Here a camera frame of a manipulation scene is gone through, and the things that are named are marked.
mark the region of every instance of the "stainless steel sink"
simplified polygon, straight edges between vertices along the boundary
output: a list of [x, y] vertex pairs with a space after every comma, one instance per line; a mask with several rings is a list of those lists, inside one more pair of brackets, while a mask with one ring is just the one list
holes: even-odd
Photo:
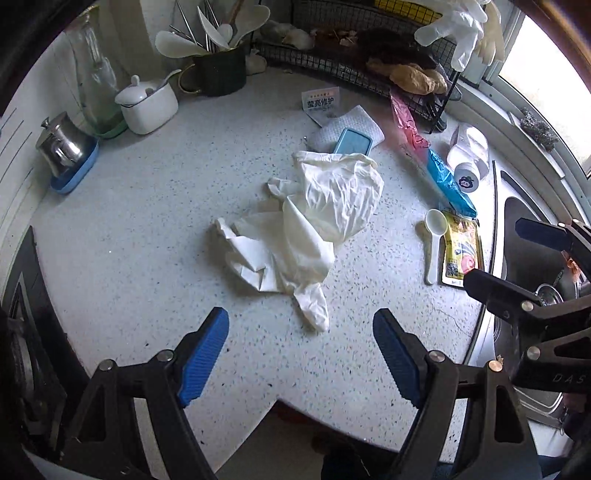
[[[535, 190], [517, 172], [493, 165], [496, 186], [495, 240], [490, 273], [502, 276], [503, 257], [506, 279], [535, 291], [542, 283], [554, 283], [564, 268], [564, 259], [541, 245], [522, 240], [515, 233], [515, 222], [523, 217], [553, 224], [557, 219]], [[504, 368], [511, 372], [519, 361], [518, 346], [512, 327], [485, 309], [482, 310], [476, 335], [466, 357], [469, 365], [483, 366], [497, 355], [503, 357]], [[560, 393], [516, 388], [526, 415], [556, 428], [564, 415]]]
[[[515, 222], [519, 218], [547, 220], [536, 215], [530, 207], [516, 197], [505, 201], [505, 239], [504, 257], [506, 260], [507, 281], [535, 291], [542, 283], [554, 283], [564, 268], [564, 259], [555, 252], [541, 245], [522, 240], [515, 233]], [[495, 317], [493, 327], [495, 353], [504, 359], [504, 368], [509, 374], [519, 362], [519, 347], [509, 323]], [[519, 399], [528, 416], [553, 426], [559, 426], [563, 414], [562, 394], [538, 390], [516, 388]]]

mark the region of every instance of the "glass bottle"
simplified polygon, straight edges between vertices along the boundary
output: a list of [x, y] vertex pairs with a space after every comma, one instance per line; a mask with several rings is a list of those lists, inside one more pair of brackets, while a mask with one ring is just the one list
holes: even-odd
[[105, 54], [100, 33], [99, 6], [82, 12], [67, 28], [74, 51], [80, 107], [94, 133], [113, 138], [127, 129], [115, 96], [129, 84], [129, 74], [116, 58]]

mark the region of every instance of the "countertop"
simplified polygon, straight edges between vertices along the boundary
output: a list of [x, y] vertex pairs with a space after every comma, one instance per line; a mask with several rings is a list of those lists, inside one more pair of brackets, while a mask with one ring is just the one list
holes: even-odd
[[[387, 140], [372, 150], [385, 186], [368, 227], [345, 243], [323, 290], [330, 331], [315, 333], [295, 301], [261, 294], [224, 263], [212, 228], [257, 201], [271, 177], [294, 179], [291, 153], [318, 126], [300, 93], [329, 83], [280, 69], [250, 77], [222, 98], [185, 97], [158, 131], [126, 132], [101, 144], [78, 188], [48, 192], [33, 218], [51, 302], [74, 350], [92, 373], [105, 358], [147, 361], [196, 330], [214, 306], [230, 333], [200, 399], [186, 409], [207, 460], [218, 469], [281, 399], [320, 422], [399, 449], [415, 410], [398, 393], [372, 334], [388, 307], [428, 349], [462, 362], [481, 305], [458, 288], [424, 283], [422, 220], [439, 197], [390, 141], [389, 102], [341, 88], [380, 124]], [[455, 128], [429, 136], [447, 154]], [[493, 175], [472, 199], [485, 263], [491, 258]], [[443, 458], [462, 429], [458, 402]]]

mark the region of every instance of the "yellow snack packet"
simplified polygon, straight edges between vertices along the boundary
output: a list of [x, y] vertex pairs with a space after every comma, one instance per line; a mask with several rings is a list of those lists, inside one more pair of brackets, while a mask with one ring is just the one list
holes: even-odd
[[443, 215], [447, 219], [447, 232], [444, 236], [446, 248], [441, 281], [463, 287], [465, 274], [474, 268], [484, 268], [478, 224], [451, 212], [443, 212]]

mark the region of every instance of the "window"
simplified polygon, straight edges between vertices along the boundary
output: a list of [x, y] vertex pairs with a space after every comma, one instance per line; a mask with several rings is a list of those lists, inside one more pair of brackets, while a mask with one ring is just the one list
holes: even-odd
[[499, 76], [545, 117], [585, 170], [591, 157], [591, 93], [530, 18], [523, 19]]

